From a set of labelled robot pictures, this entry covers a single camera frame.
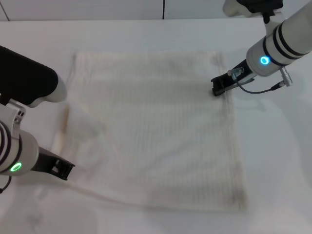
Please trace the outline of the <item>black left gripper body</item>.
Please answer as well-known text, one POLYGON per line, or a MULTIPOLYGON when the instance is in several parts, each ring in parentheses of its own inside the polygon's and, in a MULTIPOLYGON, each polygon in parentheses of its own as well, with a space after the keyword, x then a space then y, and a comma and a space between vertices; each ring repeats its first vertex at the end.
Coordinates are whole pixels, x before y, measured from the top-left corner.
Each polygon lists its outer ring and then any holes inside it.
POLYGON ((42 147, 39 147, 39 155, 31 171, 57 174, 59 172, 58 162, 60 157, 42 147))

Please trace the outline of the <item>silver barrel connector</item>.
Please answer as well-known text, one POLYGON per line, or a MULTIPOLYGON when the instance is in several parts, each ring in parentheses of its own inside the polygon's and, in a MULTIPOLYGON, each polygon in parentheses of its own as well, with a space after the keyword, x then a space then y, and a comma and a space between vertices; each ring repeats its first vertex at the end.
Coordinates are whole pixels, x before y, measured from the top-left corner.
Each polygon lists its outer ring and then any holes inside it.
POLYGON ((287 87, 292 86, 293 85, 293 81, 292 81, 292 78, 291 78, 290 74, 286 70, 286 67, 280 68, 280 73, 282 75, 282 79, 283 79, 284 84, 287 87))

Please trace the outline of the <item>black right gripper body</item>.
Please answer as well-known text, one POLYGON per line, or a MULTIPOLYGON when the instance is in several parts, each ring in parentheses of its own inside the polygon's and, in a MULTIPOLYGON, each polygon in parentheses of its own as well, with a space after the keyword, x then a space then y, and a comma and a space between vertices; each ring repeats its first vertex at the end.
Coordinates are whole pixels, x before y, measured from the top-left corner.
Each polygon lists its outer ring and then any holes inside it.
POLYGON ((251 69, 249 68, 246 59, 243 60, 242 62, 240 62, 236 67, 234 67, 232 70, 234 69, 238 69, 238 68, 242 68, 243 72, 240 75, 236 76, 236 80, 239 83, 245 84, 245 83, 250 83, 254 81, 254 77, 255 74, 251 71, 251 69))

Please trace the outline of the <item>white ribbed towel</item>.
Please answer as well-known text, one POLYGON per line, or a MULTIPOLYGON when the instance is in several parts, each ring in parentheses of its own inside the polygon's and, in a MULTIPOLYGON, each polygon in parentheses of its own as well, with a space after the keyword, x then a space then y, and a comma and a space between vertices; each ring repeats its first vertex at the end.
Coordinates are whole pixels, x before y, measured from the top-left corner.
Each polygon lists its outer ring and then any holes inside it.
POLYGON ((237 212, 248 206, 220 52, 76 53, 53 151, 66 186, 147 208, 237 212))

